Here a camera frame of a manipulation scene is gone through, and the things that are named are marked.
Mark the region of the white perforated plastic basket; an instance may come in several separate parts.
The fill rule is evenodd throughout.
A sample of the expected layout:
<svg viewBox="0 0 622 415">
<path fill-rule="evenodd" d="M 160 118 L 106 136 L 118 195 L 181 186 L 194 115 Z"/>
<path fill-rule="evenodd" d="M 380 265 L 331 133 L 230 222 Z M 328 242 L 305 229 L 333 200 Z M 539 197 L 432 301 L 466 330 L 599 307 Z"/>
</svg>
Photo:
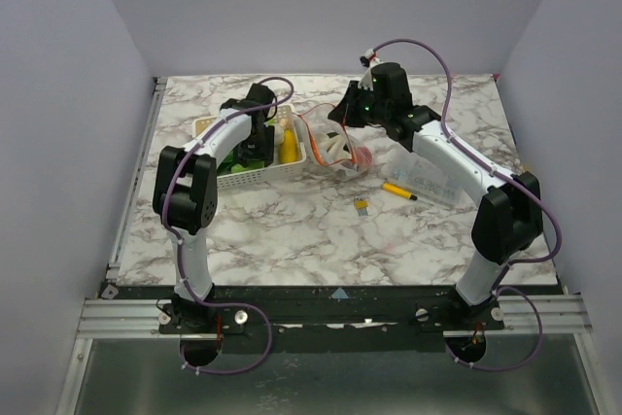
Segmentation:
<svg viewBox="0 0 622 415">
<path fill-rule="evenodd" d="M 219 175 L 217 183 L 220 190 L 244 187 L 257 183 L 274 182 L 298 176 L 302 173 L 303 166 L 307 161 L 307 153 L 304 144 L 301 142 L 301 137 L 298 135 L 298 130 L 295 125 L 294 106 L 292 104 L 283 104 L 278 107 L 277 115 L 272 119 L 272 125 L 276 125 L 277 121 L 282 119 L 287 120 L 291 126 L 296 142 L 297 160 L 290 163 L 281 163 L 279 153 L 280 147 L 275 146 L 273 163 L 269 166 L 245 170 L 238 173 Z"/>
</svg>

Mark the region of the orange peach toy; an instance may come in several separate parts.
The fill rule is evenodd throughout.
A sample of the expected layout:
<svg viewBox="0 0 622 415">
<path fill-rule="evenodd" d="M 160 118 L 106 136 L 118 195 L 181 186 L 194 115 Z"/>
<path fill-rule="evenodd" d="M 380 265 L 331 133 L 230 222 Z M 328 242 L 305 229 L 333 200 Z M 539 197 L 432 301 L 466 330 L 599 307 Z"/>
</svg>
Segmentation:
<svg viewBox="0 0 622 415">
<path fill-rule="evenodd" d="M 354 156 L 356 157 L 356 163 L 360 168 L 368 168 L 373 162 L 371 151 L 365 146 L 355 147 Z"/>
</svg>

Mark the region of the white mushroom toy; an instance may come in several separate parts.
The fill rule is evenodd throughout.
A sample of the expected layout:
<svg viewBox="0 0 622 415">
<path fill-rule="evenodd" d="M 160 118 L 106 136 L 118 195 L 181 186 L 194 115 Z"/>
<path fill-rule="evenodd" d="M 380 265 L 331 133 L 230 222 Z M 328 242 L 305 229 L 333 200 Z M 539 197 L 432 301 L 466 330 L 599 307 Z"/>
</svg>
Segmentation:
<svg viewBox="0 0 622 415">
<path fill-rule="evenodd" d="M 328 165 L 341 159 L 350 159 L 351 154 L 346 138 L 338 133 L 321 134 L 315 140 L 319 159 Z"/>
</svg>

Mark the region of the clear zip bag orange zipper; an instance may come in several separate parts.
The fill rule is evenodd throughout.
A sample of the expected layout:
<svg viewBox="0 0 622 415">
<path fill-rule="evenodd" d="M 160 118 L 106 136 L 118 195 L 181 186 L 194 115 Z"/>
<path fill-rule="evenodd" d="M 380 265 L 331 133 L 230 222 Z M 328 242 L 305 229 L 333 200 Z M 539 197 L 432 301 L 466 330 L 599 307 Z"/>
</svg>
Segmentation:
<svg viewBox="0 0 622 415">
<path fill-rule="evenodd" d="M 351 180 L 367 172 L 373 157 L 369 148 L 328 114 L 335 105 L 322 103 L 295 115 L 302 143 L 312 163 L 337 180 Z"/>
</svg>

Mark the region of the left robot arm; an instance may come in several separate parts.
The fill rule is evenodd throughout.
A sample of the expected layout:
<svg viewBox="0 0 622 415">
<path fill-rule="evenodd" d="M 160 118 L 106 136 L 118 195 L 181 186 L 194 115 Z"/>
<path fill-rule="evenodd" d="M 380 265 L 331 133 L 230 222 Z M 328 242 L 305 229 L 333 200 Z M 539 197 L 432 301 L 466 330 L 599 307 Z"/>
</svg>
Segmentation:
<svg viewBox="0 0 622 415">
<path fill-rule="evenodd" d="M 216 318 L 205 300 L 213 288 L 206 233 L 218 207 L 218 169 L 226 161 L 244 167 L 273 162 L 274 128 L 268 117 L 276 103 L 268 86 L 253 84 L 244 98 L 227 100 L 199 136 L 159 154 L 153 208 L 173 245 L 175 294 L 189 301 L 182 320 L 195 332 L 208 330 Z"/>
</svg>

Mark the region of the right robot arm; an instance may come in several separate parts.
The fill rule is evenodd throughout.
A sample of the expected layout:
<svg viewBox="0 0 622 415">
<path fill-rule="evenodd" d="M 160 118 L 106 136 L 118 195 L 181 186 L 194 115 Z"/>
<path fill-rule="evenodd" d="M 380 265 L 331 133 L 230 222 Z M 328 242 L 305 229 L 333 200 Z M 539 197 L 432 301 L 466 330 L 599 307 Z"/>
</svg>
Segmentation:
<svg viewBox="0 0 622 415">
<path fill-rule="evenodd" d="M 501 168 L 495 175 L 457 147 L 441 128 L 441 115 L 415 105 L 405 70 L 395 62 L 365 60 L 363 77 L 349 83 L 330 111 L 331 121 L 348 127 L 380 126 L 408 152 L 426 159 L 456 182 L 477 207 L 471 239 L 475 248 L 466 272 L 455 286 L 457 299 L 447 305 L 449 322 L 469 329 L 482 318 L 481 304 L 490 300 L 509 260 L 526 250 L 543 232 L 541 208 L 521 192 L 540 196 L 536 176 L 519 176 Z"/>
</svg>

